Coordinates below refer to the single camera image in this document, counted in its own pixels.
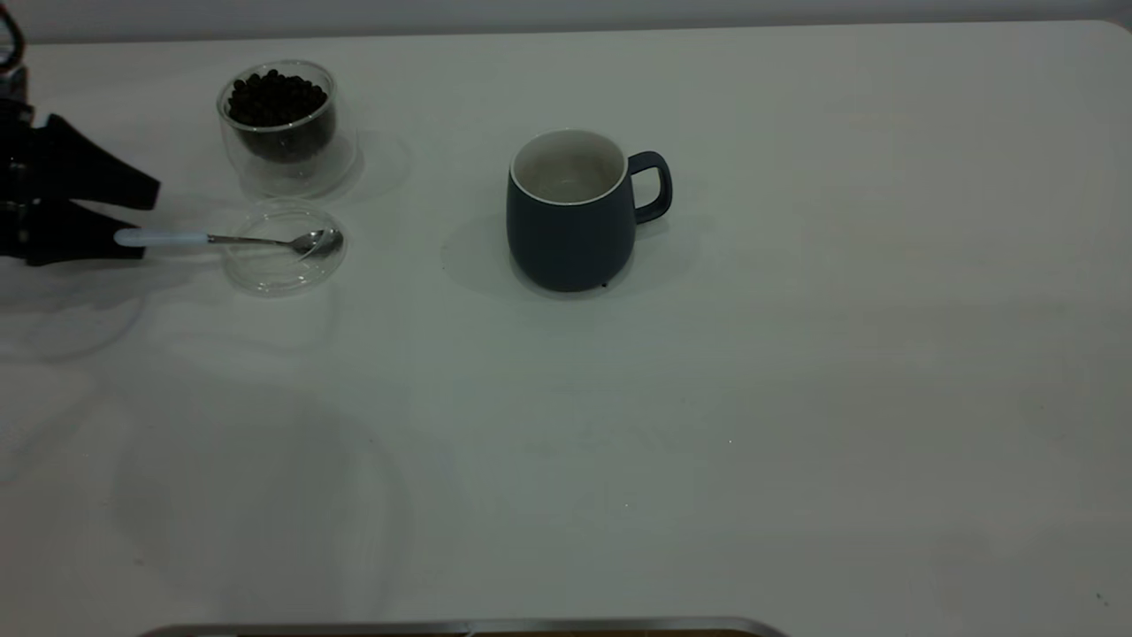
spoon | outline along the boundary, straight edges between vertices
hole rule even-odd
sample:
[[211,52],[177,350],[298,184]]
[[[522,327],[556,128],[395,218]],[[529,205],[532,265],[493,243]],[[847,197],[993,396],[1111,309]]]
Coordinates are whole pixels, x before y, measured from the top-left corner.
[[290,241],[260,239],[258,236],[225,236],[207,232],[171,232],[168,230],[144,230],[142,227],[123,227],[114,232],[114,242],[130,248],[147,246],[192,246],[203,243],[260,243],[291,248],[299,256],[307,258],[327,257],[342,248],[345,238],[334,227],[311,230],[299,234]]

white wall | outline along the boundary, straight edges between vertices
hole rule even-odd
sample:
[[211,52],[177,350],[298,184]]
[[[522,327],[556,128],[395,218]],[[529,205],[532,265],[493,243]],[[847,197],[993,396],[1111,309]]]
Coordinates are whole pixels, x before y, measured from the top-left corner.
[[1109,17],[1132,0],[7,0],[38,42]]

clear glass bowl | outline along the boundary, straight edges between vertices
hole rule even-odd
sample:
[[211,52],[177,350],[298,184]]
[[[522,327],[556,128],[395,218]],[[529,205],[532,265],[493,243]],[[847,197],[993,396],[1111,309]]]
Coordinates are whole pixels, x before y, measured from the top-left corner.
[[[281,126],[248,126],[229,115],[235,80],[276,70],[321,87],[327,100],[307,117]],[[358,155],[358,131],[338,83],[325,68],[303,60],[280,60],[245,69],[216,97],[228,158],[251,190],[276,196],[312,196],[337,184]]]
[[[224,246],[224,273],[235,286],[257,295],[288,295],[310,289],[329,277],[345,258],[345,234],[333,216],[302,199],[264,199],[232,229],[237,236],[278,241],[317,230],[336,232],[337,238],[333,232],[324,232],[307,253],[280,246]],[[329,249],[327,241],[338,244]]]

mug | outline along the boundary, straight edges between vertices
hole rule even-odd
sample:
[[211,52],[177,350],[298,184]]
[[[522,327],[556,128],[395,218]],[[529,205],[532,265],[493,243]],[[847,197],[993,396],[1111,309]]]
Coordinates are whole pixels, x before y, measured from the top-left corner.
[[[655,167],[660,195],[636,207],[631,177]],[[608,282],[629,259],[637,223],[672,205],[672,175],[659,154],[626,157],[590,130],[543,132],[511,162],[507,244],[535,283],[556,291]]]

